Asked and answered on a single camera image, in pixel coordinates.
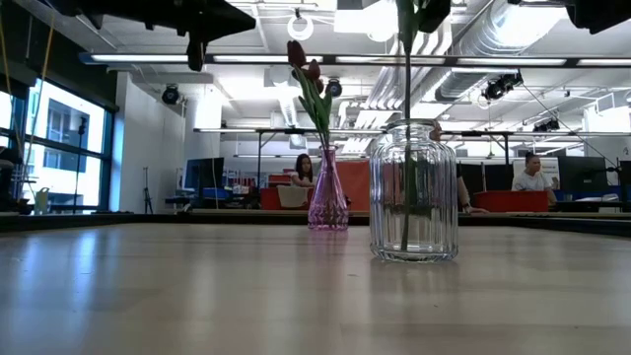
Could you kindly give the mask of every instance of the wooden table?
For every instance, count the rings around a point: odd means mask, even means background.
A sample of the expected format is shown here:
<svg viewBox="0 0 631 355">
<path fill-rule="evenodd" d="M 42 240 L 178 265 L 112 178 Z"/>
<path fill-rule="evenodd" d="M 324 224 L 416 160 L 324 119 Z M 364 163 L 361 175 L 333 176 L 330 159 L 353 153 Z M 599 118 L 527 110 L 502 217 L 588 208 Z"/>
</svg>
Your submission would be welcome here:
<svg viewBox="0 0 631 355">
<path fill-rule="evenodd" d="M 385 263 L 368 228 L 120 225 L 0 238 L 0 354 L 629 354 L 631 243 L 461 228 Z"/>
</svg>

